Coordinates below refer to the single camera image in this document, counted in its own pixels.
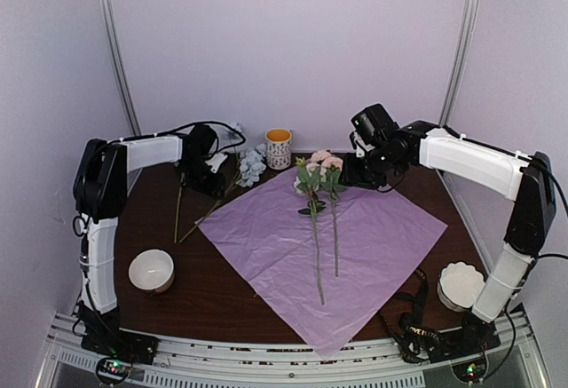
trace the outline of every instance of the white ceramic bowl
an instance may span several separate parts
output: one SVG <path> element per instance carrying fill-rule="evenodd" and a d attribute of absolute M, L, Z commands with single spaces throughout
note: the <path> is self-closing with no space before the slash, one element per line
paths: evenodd
<path fill-rule="evenodd" d="M 174 261 L 163 250 L 146 250 L 130 263 L 128 276 L 137 288 L 145 292 L 162 293 L 174 281 Z"/>
<path fill-rule="evenodd" d="M 483 274 L 463 262 L 449 264 L 438 279 L 438 296 L 442 304 L 462 313 L 471 308 L 485 286 Z"/>

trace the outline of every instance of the white wall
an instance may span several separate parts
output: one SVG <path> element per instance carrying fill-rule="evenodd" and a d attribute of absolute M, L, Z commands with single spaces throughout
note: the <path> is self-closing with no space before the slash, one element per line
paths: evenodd
<path fill-rule="evenodd" d="M 80 287 L 72 182 L 89 138 L 128 133 L 98 0 L 0 0 L 0 386 L 30 386 Z"/>
<path fill-rule="evenodd" d="M 467 67 L 450 124 L 471 138 L 552 159 L 568 193 L 568 0 L 481 0 Z M 487 254 L 495 260 L 512 204 L 454 180 Z M 543 252 L 568 253 L 558 202 Z M 568 263 L 543 260 L 522 292 L 555 387 L 564 387 Z"/>
<path fill-rule="evenodd" d="M 240 122 L 294 148 L 350 148 L 350 119 L 382 102 L 437 120 L 464 0 L 112 0 L 143 131 Z"/>

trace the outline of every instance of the brown tabletop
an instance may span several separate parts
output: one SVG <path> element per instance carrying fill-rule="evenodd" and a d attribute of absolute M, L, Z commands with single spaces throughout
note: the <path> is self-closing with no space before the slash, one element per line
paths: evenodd
<path fill-rule="evenodd" d="M 228 178 L 234 162 L 224 165 Z M 277 175 L 267 170 L 261 181 Z M 302 343 L 302 339 L 255 294 L 255 291 L 225 261 L 215 246 L 197 229 L 185 242 L 173 243 L 179 175 L 172 165 L 143 171 L 128 200 L 116 234 L 115 285 L 121 308 L 121 326 L 155 334 L 210 341 L 250 343 Z M 397 190 L 406 198 L 444 221 L 448 228 L 420 267 L 428 275 L 430 294 L 423 325 L 449 329 L 460 325 L 462 315 L 447 310 L 438 300 L 436 284 L 442 268 L 464 261 L 479 271 L 483 265 L 457 210 L 433 170 L 412 168 Z M 237 189 L 228 200 L 246 192 Z M 185 234 L 215 201 L 186 189 L 181 207 L 179 232 Z M 134 257 L 147 249 L 166 250 L 174 259 L 176 278 L 161 295 L 148 295 L 128 279 Z M 411 277 L 400 289 L 415 293 L 418 280 Z M 410 304 L 390 300 L 383 315 L 394 326 Z M 376 318 L 356 340 L 387 337 Z"/>

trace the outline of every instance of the purple tissue paper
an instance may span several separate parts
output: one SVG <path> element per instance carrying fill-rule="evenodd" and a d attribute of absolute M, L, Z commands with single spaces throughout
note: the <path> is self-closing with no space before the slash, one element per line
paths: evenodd
<path fill-rule="evenodd" d="M 336 355 L 400 288 L 446 224 L 392 191 L 349 188 L 337 203 L 339 277 L 333 217 L 318 215 L 321 278 L 316 284 L 312 220 L 298 214 L 307 196 L 287 170 L 227 203 L 200 229 L 260 297 L 323 359 Z"/>

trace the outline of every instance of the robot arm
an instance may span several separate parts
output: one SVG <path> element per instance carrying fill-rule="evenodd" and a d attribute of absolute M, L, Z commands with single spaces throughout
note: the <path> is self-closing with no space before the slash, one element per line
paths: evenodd
<path fill-rule="evenodd" d="M 521 289 L 556 214 L 546 175 L 548 157 L 510 154 L 422 121 L 399 128 L 380 104 L 364 109 L 351 122 L 357 153 L 345 158 L 342 182 L 347 186 L 384 186 L 389 171 L 404 173 L 414 165 L 470 179 L 515 202 L 503 252 L 472 309 L 482 321 L 494 321 Z"/>
<path fill-rule="evenodd" d="M 218 141 L 217 134 L 207 123 L 190 124 L 193 129 L 188 134 L 164 132 L 111 142 L 92 139 L 87 143 L 73 188 L 79 212 L 75 232 L 82 237 L 83 304 L 79 318 L 86 327 L 82 341 L 85 349 L 108 355 L 111 351 L 124 350 L 126 344 L 137 352 L 139 360 L 151 363 L 155 339 L 134 337 L 119 330 L 120 315 L 114 292 L 114 235 L 126 206 L 127 176 L 135 170 L 175 163 L 184 175 L 184 186 L 216 198 L 223 196 L 225 179 L 217 170 L 226 154 L 210 155 Z M 226 127 L 224 123 L 216 124 Z"/>

